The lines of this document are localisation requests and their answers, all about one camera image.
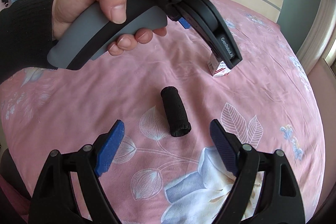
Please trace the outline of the black sleeved left forearm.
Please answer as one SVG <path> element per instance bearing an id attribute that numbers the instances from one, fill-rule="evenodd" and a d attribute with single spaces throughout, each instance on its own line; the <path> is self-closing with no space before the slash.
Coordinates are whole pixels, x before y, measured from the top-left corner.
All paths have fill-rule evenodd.
<path id="1" fill-rule="evenodd" d="M 1 82 L 25 68 L 56 69 L 47 61 L 54 0 L 18 0 L 1 11 Z"/>

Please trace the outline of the person's left hand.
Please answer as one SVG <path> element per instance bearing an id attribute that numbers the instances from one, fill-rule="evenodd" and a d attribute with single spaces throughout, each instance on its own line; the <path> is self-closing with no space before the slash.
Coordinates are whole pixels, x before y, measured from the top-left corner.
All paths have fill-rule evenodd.
<path id="1" fill-rule="evenodd" d="M 111 22 L 122 24 L 126 21 L 126 0 L 54 0 L 52 4 L 52 34 L 59 40 L 74 20 L 94 2 L 100 4 L 104 15 Z M 124 34 L 108 46 L 108 52 L 112 56 L 120 56 L 125 51 L 135 49 L 138 44 L 147 44 L 153 39 L 153 35 L 165 36 L 167 30 L 140 29 L 135 35 Z"/>

